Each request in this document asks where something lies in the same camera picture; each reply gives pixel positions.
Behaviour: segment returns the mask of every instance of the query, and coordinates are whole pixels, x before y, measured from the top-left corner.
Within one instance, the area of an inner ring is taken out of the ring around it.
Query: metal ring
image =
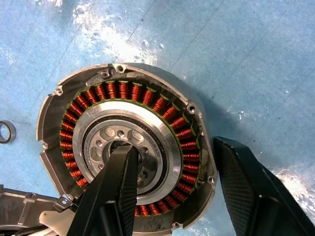
[[[16,130],[14,125],[8,120],[2,120],[0,121],[0,128],[3,125],[9,130],[9,137],[6,139],[0,133],[0,144],[8,144],[10,142],[13,142],[16,137]]]
[[[154,191],[143,196],[137,196],[137,204],[146,205],[159,201],[168,195],[179,181],[182,165],[181,153],[175,137],[167,125],[155,114],[143,107],[130,102],[108,101],[95,104],[86,110],[78,119],[72,137],[73,153],[78,168],[89,182],[94,179],[84,159],[84,136],[90,125],[96,120],[113,114],[143,121],[161,142],[167,160],[165,179]]]

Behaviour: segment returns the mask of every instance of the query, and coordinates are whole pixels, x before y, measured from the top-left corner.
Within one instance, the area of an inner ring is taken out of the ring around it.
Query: copper coil
[[[186,199],[186,196],[176,189],[172,192],[172,195],[180,202]]]
[[[89,102],[83,95],[77,96],[76,101],[84,110],[86,110],[90,106]]]
[[[59,135],[60,135],[60,138],[62,138],[62,139],[72,140],[73,133],[69,133],[69,132],[66,132],[64,130],[61,130]]]
[[[107,92],[110,98],[116,98],[117,97],[117,91],[115,82],[111,81],[107,83]]]
[[[86,91],[86,92],[84,93],[84,95],[87,97],[88,101],[89,101],[91,104],[94,104],[94,103],[97,102],[97,98],[96,98],[94,92],[93,92],[91,89],[89,89],[88,91]]]
[[[141,205],[140,210],[141,210],[141,213],[143,214],[143,216],[150,216],[151,215],[150,210],[147,207],[147,205]]]
[[[157,205],[155,203],[149,204],[149,208],[150,208],[151,212],[153,213],[153,215],[161,214],[159,208],[157,207]]]
[[[154,97],[154,92],[147,89],[146,92],[144,93],[144,96],[143,96],[143,104],[150,106],[150,104],[153,100],[153,97]]]
[[[196,176],[192,176],[192,175],[189,175],[189,174],[183,174],[182,179],[184,181],[186,181],[187,183],[191,183],[191,184],[194,184],[197,181],[197,177]]]
[[[171,210],[171,208],[168,206],[168,204],[162,199],[160,201],[157,202],[159,208],[164,212],[168,212]]]
[[[155,102],[153,106],[153,110],[155,112],[159,112],[163,107],[165,107],[167,101],[161,96],[159,99]]]
[[[77,117],[75,117],[74,114],[72,114],[69,111],[66,111],[66,113],[63,116],[66,120],[70,121],[71,123],[76,123],[76,121],[78,120]]]
[[[194,164],[184,164],[184,171],[187,171],[189,173],[197,174],[199,172],[199,165]]]
[[[192,133],[191,128],[184,129],[177,134],[177,138],[179,140],[188,139],[188,138],[191,138],[192,136],[193,136],[193,133]]]
[[[103,100],[106,98],[105,90],[102,85],[95,87],[95,93],[98,95],[100,100]]]
[[[132,101],[139,101],[140,95],[141,95],[141,88],[142,85],[133,83],[132,90],[131,90],[131,99]]]
[[[181,144],[182,150],[196,150],[198,149],[197,143],[195,141],[187,142]]]
[[[80,177],[76,182],[80,187],[83,187],[88,183],[87,179],[84,177]]]
[[[81,116],[82,113],[83,113],[83,111],[81,110],[80,106],[79,106],[78,104],[76,104],[75,102],[72,102],[72,103],[71,103],[69,109],[70,109],[73,113],[77,114],[78,116]]]
[[[72,151],[63,151],[63,158],[64,159],[74,159],[74,154]]]
[[[183,182],[179,182],[177,188],[182,190],[184,193],[190,193],[192,191],[192,187]]]
[[[61,141],[61,142],[60,142],[60,147],[61,147],[62,149],[66,149],[66,150],[72,150],[72,142]]]
[[[74,160],[72,160],[72,161],[67,161],[67,162],[65,163],[65,166],[67,166],[68,169],[75,169],[75,168],[78,168],[78,165],[77,165],[77,163],[76,163]]]
[[[199,162],[199,154],[198,153],[186,153],[183,155],[184,161],[190,161],[190,162]]]
[[[123,99],[128,98],[128,95],[129,95],[128,81],[119,82],[119,92],[120,92],[120,98],[123,98]]]
[[[72,178],[77,178],[82,175],[81,171],[79,169],[74,169],[70,172]]]
[[[67,131],[72,132],[73,129],[74,129],[74,125],[72,125],[72,124],[70,124],[70,123],[68,123],[68,122],[66,122],[66,121],[63,121],[63,122],[61,123],[61,128],[62,128],[62,129],[65,129],[65,130],[67,130]]]
[[[171,127],[173,129],[178,129],[178,128],[182,128],[186,124],[187,122],[185,121],[184,117],[179,117],[171,123]]]
[[[136,205],[136,209],[134,210],[134,216],[140,216],[141,211],[140,211],[140,207]]]
[[[168,195],[167,197],[165,197],[165,200],[167,201],[167,203],[172,207],[175,208],[178,206],[177,201],[171,197],[170,195]]]
[[[172,118],[174,118],[174,116],[176,115],[177,113],[177,110],[174,106],[171,106],[170,108],[168,108],[164,114],[162,115],[162,117],[165,119],[165,120],[170,120]]]

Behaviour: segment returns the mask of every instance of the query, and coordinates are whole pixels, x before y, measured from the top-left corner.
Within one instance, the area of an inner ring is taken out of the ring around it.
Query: cable
[[[44,230],[44,229],[47,229],[46,225],[38,225],[38,226],[35,226],[35,227],[19,230],[14,235],[15,236],[24,236],[24,235],[29,235],[29,234],[36,233],[36,232]]]
[[[29,235],[29,236],[45,236],[45,235],[49,234],[51,231],[53,231],[53,230],[50,229],[50,228],[47,228],[47,229],[45,229],[45,230],[42,230],[42,231],[38,231],[38,232],[36,232],[36,233],[33,233],[33,234]]]

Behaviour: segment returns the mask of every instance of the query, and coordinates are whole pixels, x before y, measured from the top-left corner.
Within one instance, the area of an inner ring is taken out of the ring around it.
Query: electric motor
[[[111,152],[139,151],[134,233],[170,234],[207,210],[218,179],[202,102],[180,79],[137,63],[95,65],[41,107],[40,157],[60,195],[78,198]]]

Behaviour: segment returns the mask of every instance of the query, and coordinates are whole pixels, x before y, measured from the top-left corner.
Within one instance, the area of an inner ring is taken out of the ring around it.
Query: blue surface
[[[45,95],[82,67],[143,62],[197,91],[212,134],[248,145],[315,223],[314,42],[311,0],[0,1],[0,119],[17,129],[0,183],[56,196],[35,141]],[[235,234],[220,183],[185,233]]]

